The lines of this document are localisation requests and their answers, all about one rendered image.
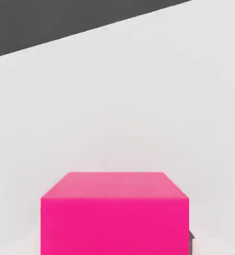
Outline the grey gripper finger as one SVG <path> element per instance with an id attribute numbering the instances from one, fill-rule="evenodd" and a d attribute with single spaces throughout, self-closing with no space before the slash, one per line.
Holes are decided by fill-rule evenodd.
<path id="1" fill-rule="evenodd" d="M 210 239 L 202 231 L 189 233 L 189 255 L 212 255 Z"/>

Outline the small pink cube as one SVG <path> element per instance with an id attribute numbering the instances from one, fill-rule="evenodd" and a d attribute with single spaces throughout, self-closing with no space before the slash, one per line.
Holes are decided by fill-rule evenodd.
<path id="1" fill-rule="evenodd" d="M 40 255 L 189 255 L 189 198 L 162 172 L 70 172 L 40 230 Z"/>

